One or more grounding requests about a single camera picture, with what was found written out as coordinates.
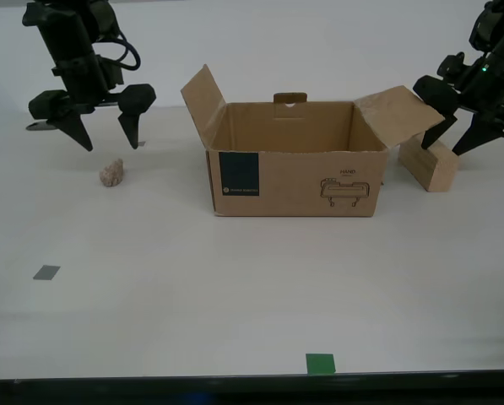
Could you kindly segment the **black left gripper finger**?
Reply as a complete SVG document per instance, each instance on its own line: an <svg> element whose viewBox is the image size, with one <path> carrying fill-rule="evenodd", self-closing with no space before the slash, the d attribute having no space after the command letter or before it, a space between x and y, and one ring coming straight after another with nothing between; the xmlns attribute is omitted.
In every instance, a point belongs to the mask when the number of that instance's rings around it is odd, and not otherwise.
<svg viewBox="0 0 504 405"><path fill-rule="evenodd" d="M93 150L77 106L66 91L46 90L31 100L28 108L34 119L43 120L46 124L64 132L87 151Z"/></svg>
<svg viewBox="0 0 504 405"><path fill-rule="evenodd" d="M156 100L156 93L150 84L132 84L118 96L117 105L121 111L118 121L133 149L138 148L139 117Z"/></svg>

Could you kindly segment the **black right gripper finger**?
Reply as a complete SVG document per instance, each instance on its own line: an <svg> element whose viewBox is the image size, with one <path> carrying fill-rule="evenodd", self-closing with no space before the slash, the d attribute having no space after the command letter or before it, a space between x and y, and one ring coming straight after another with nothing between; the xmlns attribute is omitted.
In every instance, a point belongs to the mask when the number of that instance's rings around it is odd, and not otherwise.
<svg viewBox="0 0 504 405"><path fill-rule="evenodd" d="M474 114L471 125L453 147L453 152L461 156L498 138L504 138L504 123Z"/></svg>
<svg viewBox="0 0 504 405"><path fill-rule="evenodd" d="M429 75L419 78L413 91L444 118L425 132L421 147L428 149L458 120L455 116L458 110L458 93L448 83Z"/></svg>

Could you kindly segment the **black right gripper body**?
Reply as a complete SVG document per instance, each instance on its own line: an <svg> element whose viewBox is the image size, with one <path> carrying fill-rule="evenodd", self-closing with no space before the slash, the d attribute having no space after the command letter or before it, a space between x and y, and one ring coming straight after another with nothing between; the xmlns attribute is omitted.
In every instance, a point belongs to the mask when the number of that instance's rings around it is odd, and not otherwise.
<svg viewBox="0 0 504 405"><path fill-rule="evenodd" d="M504 123L504 35L473 65L464 54L447 56L437 69L442 80L459 92L459 107Z"/></svg>

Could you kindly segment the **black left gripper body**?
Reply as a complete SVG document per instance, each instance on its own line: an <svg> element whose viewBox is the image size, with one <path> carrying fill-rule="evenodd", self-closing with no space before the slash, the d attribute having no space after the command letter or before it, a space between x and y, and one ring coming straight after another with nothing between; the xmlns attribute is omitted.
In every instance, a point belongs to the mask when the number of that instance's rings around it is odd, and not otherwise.
<svg viewBox="0 0 504 405"><path fill-rule="evenodd" d="M39 31L55 63L52 72L62 79L68 101L62 93L47 91L40 95L39 113L55 115L60 108L90 114L104 100L108 87L92 43L100 34L93 16L41 16Z"/></svg>

